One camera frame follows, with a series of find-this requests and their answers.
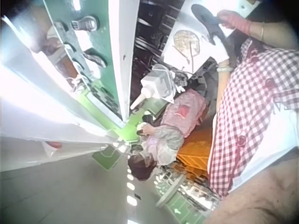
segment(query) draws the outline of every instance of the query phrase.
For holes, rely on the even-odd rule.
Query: red button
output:
[[[243,147],[243,146],[245,146],[245,144],[246,144],[246,137],[243,136],[243,135],[240,135],[239,138],[238,138],[237,145],[239,147]]]
[[[277,85],[276,85],[276,83],[275,83],[275,81],[274,81],[273,78],[268,78],[268,79],[266,80],[265,85],[266,85],[266,87],[267,87],[269,90],[272,90],[272,89],[274,89],[274,88],[277,87]]]
[[[251,59],[252,63],[257,63],[258,61],[259,61],[258,57],[256,57],[256,56],[252,57],[252,59]]]

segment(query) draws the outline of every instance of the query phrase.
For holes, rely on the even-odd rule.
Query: bracelet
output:
[[[220,67],[217,68],[217,72],[227,72],[227,71],[233,71],[234,69],[231,67]]]
[[[261,33],[261,42],[263,42],[263,27],[264,27],[265,23],[263,22],[262,24],[262,33]]]

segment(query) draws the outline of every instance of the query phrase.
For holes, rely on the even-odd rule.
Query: woman's hand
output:
[[[237,12],[222,10],[217,14],[217,17],[225,22],[222,23],[222,26],[228,29],[236,28],[245,34],[250,35],[251,22],[243,18]]]
[[[142,127],[142,131],[144,135],[153,135],[155,134],[155,127],[152,125],[146,124]]]

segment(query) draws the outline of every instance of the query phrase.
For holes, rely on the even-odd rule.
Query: checkered dress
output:
[[[221,100],[211,151],[210,186],[221,197],[257,151],[273,108],[299,111],[298,51],[248,39],[241,54]]]

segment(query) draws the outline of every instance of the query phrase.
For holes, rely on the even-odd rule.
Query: gold bangle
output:
[[[262,24],[262,33],[261,33],[261,42],[263,42],[263,27],[264,27],[265,23],[263,22]]]

